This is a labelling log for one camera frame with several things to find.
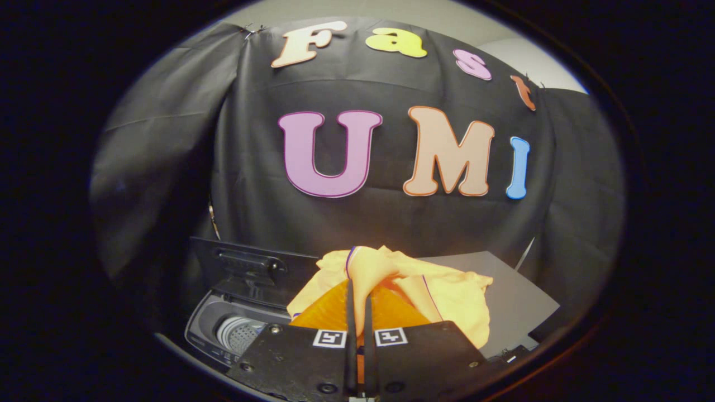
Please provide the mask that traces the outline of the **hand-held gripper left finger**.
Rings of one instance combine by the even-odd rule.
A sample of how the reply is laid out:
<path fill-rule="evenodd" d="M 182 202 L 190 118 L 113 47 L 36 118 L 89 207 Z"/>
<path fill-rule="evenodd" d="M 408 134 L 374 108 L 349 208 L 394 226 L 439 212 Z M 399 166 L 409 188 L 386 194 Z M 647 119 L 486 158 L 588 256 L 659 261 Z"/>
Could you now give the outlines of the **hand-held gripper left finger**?
<path fill-rule="evenodd" d="M 227 376 L 265 400 L 348 401 L 358 391 L 351 280 L 346 285 L 343 316 L 346 331 L 266 326 Z"/>

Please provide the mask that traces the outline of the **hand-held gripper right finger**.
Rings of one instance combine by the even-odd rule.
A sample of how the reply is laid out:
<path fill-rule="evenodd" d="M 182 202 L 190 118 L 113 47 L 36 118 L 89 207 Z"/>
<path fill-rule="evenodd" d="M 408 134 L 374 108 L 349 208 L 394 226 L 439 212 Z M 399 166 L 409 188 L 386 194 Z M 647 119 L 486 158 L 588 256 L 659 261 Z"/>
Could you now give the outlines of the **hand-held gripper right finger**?
<path fill-rule="evenodd" d="M 373 401 L 449 401 L 486 365 L 452 321 L 378 329 L 380 305 L 366 300 L 366 395 Z"/>

